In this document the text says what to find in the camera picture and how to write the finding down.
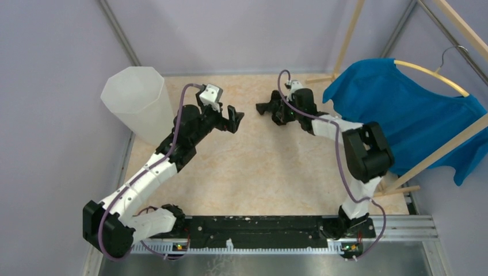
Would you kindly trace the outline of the black plastic trash bag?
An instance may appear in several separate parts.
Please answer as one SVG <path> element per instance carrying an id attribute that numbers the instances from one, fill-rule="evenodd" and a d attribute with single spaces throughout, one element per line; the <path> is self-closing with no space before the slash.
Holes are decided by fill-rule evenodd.
<path id="1" fill-rule="evenodd" d="M 292 110 L 285 104 L 278 90 L 272 91 L 269 102 L 257 103 L 256 110 L 260 115 L 270 113 L 272 121 L 278 126 L 295 120 Z"/>

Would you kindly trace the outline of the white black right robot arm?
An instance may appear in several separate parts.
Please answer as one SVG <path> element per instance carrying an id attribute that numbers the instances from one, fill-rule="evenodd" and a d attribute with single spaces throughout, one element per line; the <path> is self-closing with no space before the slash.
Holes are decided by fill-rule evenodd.
<path id="1" fill-rule="evenodd" d="M 322 233 L 331 239 L 352 237 L 369 217 L 375 190 L 394 164 L 394 156 L 376 122 L 350 122 L 320 112 L 310 89 L 299 89 L 289 97 L 278 90 L 271 93 L 269 102 L 256 104 L 260 115 L 270 113 L 278 126 L 299 122 L 305 132 L 335 143 L 335 156 L 347 196 L 338 211 L 337 221 L 323 227 Z"/>

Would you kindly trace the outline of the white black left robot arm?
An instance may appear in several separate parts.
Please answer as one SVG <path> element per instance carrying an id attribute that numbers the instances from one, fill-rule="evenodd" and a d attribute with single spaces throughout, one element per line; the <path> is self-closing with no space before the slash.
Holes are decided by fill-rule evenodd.
<path id="1" fill-rule="evenodd" d="M 231 105 L 228 117 L 222 105 L 184 105 L 179 108 L 170 135 L 160 143 L 146 164 L 128 182 L 100 202 L 89 201 L 82 209 L 82 236 L 104 257 L 124 260 L 132 247 L 151 236 L 166 233 L 179 237 L 184 222 L 168 208 L 137 216 L 135 212 L 164 182 L 178 174 L 196 155 L 196 146 L 214 129 L 235 133 L 244 118 Z"/>

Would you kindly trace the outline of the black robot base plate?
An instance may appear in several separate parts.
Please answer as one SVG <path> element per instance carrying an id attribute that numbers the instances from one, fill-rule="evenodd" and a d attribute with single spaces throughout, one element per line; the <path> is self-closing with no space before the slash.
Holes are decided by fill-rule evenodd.
<path id="1" fill-rule="evenodd" d="M 191 249 L 223 248 L 228 240 L 236 249 L 326 248 L 329 240 L 375 237 L 372 219 L 346 228 L 337 216 L 192 216 L 154 235 L 190 242 Z"/>

